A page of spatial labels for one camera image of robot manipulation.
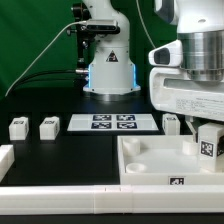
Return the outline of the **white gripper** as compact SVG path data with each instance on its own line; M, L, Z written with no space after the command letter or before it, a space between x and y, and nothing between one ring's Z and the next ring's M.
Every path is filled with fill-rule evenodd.
M224 81L194 81L179 68L155 67L149 75L151 103L156 110L187 115L185 122L198 139L197 118L224 122Z

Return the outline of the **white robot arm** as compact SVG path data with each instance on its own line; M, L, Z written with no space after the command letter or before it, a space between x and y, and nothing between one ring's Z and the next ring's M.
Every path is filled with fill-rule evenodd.
M138 91L129 58L129 21L111 0L82 0L97 34L84 90L104 98ZM148 54L151 103L164 112L224 122L224 0L154 0L177 39Z

